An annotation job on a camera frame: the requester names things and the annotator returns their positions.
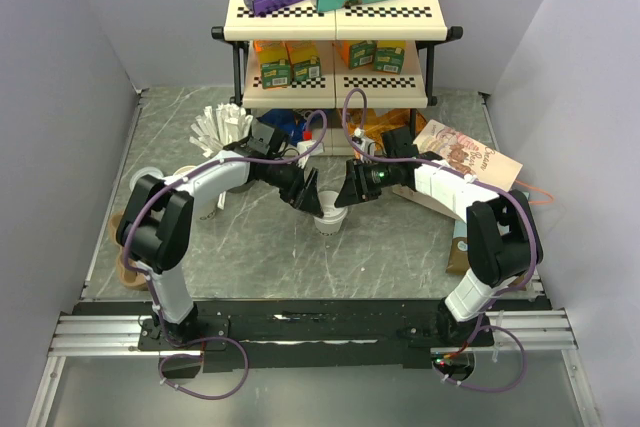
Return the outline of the white plastic cup lid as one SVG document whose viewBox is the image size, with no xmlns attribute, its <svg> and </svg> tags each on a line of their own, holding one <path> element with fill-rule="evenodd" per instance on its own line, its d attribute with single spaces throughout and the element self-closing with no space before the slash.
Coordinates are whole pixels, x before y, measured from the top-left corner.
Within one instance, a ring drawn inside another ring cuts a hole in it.
<svg viewBox="0 0 640 427">
<path fill-rule="evenodd" d="M 325 213 L 333 213 L 338 209 L 347 208 L 336 206 L 338 196 L 339 194 L 332 190 L 325 190 L 318 193 L 321 209 L 323 212 L 323 215 L 321 217 L 323 217 Z"/>
</svg>

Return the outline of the paper takeout bag orange handles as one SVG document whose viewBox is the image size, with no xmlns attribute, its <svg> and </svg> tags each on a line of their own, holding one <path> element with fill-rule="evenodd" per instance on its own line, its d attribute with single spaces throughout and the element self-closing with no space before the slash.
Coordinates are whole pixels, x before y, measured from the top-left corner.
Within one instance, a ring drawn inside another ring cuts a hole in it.
<svg viewBox="0 0 640 427">
<path fill-rule="evenodd" d="M 546 197 L 545 200 L 533 201 L 533 204 L 543 205 L 554 201 L 550 193 L 516 179 L 522 169 L 520 163 L 438 121 L 429 121 L 414 144 L 421 153 L 438 154 L 447 166 L 462 176 L 440 172 L 436 178 L 445 182 L 427 180 L 426 193 L 403 186 L 394 187 L 392 192 L 438 213 L 465 221 L 466 209 L 473 202 L 492 200 L 498 196 L 495 192 L 480 189 L 474 184 L 463 186 L 470 177 L 504 191 L 511 190 L 517 184 L 529 192 L 537 192 Z"/>
</svg>

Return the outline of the white paper coffee cup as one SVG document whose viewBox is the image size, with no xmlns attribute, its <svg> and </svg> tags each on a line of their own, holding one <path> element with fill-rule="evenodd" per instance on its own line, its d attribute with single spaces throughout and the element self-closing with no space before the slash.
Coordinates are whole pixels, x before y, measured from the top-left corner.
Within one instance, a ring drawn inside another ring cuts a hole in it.
<svg viewBox="0 0 640 427">
<path fill-rule="evenodd" d="M 348 213 L 347 208 L 338 209 L 333 213 L 325 213 L 323 217 L 315 217 L 314 224 L 318 232 L 325 236 L 338 233 Z"/>
</svg>

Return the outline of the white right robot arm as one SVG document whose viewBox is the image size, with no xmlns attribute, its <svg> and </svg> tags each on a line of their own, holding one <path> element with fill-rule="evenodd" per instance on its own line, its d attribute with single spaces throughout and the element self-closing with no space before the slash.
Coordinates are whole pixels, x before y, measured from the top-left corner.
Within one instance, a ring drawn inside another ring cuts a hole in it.
<svg viewBox="0 0 640 427">
<path fill-rule="evenodd" d="M 439 155 L 421 154 L 395 137 L 386 157 L 366 152 L 361 131 L 347 140 L 359 157 L 346 164 L 337 207 L 373 201 L 386 187 L 404 186 L 436 200 L 466 224 L 469 268 L 444 299 L 436 330 L 448 345 L 466 338 L 471 344 L 483 330 L 486 311 L 502 294 L 524 287 L 542 260 L 527 197 L 458 172 Z"/>
</svg>

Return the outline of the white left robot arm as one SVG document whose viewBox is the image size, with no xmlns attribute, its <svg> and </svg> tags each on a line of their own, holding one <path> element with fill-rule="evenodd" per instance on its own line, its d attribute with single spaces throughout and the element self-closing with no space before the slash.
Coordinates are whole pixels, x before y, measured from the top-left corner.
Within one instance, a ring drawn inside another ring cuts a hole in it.
<svg viewBox="0 0 640 427">
<path fill-rule="evenodd" d="M 116 240 L 123 248 L 123 265 L 144 277 L 154 319 L 172 347 L 191 346 L 200 332 L 197 307 L 182 270 L 196 211 L 225 192 L 261 181 L 277 188 L 289 206 L 314 217 L 324 215 L 318 172 L 299 164 L 321 146 L 322 139 L 312 135 L 306 139 L 297 156 L 285 159 L 281 152 L 288 134 L 254 121 L 245 138 L 224 146 L 187 173 L 168 178 L 145 175 L 137 180 Z"/>
</svg>

